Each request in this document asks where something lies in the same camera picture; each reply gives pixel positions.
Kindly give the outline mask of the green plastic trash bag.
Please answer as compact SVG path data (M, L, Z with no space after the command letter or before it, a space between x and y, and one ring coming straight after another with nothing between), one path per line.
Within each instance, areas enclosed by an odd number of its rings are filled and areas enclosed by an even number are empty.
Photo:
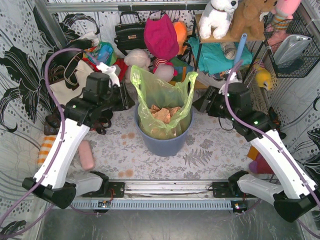
M130 81L136 89L139 105L137 107L138 126L147 136L158 140L169 140L182 135L191 124L191 107L194 97L197 72L187 73L183 82L175 85L164 82L153 73L138 66L130 71ZM169 123L157 119L151 107L180 107Z

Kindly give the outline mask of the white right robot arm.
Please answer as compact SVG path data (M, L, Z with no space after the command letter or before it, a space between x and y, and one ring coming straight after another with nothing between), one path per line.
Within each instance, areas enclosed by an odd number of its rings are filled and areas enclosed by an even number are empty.
M291 156L269 117L253 109L250 90L243 83L229 84L227 93L210 86L192 105L201 113L230 120L236 132L262 155L280 182L273 184L241 170L228 178L234 196L260 198L273 205L289 223L317 205L319 186Z

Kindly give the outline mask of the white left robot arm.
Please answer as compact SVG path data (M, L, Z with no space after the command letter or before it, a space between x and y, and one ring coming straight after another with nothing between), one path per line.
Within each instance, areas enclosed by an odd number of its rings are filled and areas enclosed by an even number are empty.
M67 179L67 172L87 133L94 130L105 135L112 125L113 113L128 110L134 104L115 73L90 73L82 96L58 108L61 124L56 139L40 169L33 177L26 177L22 187L60 209L69 207L78 196L112 194L108 176L99 171L73 179Z

